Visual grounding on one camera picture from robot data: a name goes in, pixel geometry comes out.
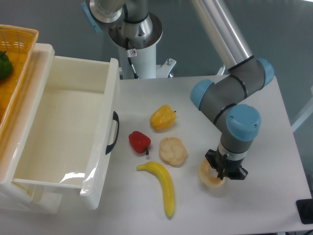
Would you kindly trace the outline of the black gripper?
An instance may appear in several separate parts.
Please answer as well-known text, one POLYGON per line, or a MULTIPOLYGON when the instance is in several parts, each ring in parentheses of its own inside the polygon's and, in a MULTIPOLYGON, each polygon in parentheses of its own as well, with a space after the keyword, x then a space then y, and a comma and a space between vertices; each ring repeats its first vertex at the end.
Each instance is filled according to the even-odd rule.
POLYGON ((242 167, 242 161, 230 160, 229 155, 218 152, 218 150, 209 149, 205 154, 205 158, 210 166, 218 172, 218 176, 225 176, 230 180, 244 180, 248 175, 248 171, 242 167))

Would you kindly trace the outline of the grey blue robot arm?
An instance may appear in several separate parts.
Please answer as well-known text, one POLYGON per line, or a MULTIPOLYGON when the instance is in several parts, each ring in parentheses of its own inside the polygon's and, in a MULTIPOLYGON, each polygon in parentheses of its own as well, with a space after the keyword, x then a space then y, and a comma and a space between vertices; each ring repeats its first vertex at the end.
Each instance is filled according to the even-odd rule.
MULTIPOLYGON (((205 158, 218 179, 243 180, 247 171, 242 161, 259 132, 261 117, 242 101, 269 84, 274 70, 267 60, 254 57, 223 1, 192 4, 228 71, 220 82, 199 82, 190 94, 193 104, 222 134, 218 148, 208 150, 205 158)), ((159 41, 162 26, 145 0, 87 0, 82 8, 93 29, 107 28, 120 48, 124 79, 156 78, 155 61, 147 62, 142 54, 159 41)))

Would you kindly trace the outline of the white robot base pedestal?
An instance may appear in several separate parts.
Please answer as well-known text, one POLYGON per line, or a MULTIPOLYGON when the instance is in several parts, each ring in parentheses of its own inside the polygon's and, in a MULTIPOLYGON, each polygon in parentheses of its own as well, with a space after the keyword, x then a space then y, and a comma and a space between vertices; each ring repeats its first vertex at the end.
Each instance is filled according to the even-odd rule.
POLYGON ((172 77, 177 61, 168 58, 157 64, 157 44, 163 34, 162 24, 153 13, 139 23, 122 21, 109 28, 109 36, 118 48, 122 79, 172 77))

